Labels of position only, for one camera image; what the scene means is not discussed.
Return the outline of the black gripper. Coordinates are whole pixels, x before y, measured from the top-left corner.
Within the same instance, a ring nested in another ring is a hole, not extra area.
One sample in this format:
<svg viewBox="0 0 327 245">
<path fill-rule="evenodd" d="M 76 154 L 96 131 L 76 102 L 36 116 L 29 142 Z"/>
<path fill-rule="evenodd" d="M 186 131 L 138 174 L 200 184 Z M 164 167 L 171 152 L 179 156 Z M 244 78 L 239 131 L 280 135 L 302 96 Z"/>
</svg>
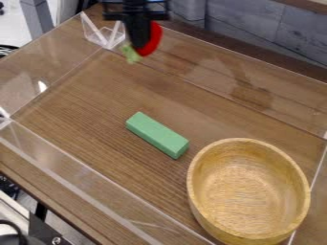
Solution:
<svg viewBox="0 0 327 245">
<path fill-rule="evenodd" d="M 101 0 L 103 17 L 105 20 L 124 20 L 130 16 L 140 15 L 151 20 L 170 19 L 170 0 Z M 128 18 L 126 28 L 130 40 L 136 48 L 142 48 L 151 38 L 151 20 L 143 24 Z"/>
</svg>

